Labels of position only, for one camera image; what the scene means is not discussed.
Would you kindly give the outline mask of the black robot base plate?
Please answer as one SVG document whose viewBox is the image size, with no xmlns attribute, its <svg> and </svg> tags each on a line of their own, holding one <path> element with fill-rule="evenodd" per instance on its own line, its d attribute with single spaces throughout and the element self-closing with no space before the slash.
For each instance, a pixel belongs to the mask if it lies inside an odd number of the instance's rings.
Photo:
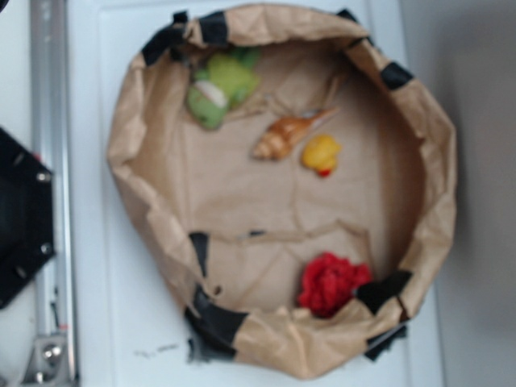
<svg viewBox="0 0 516 387">
<path fill-rule="evenodd" d="M 1 130 L 1 308 L 54 256 L 52 172 Z"/>
</svg>

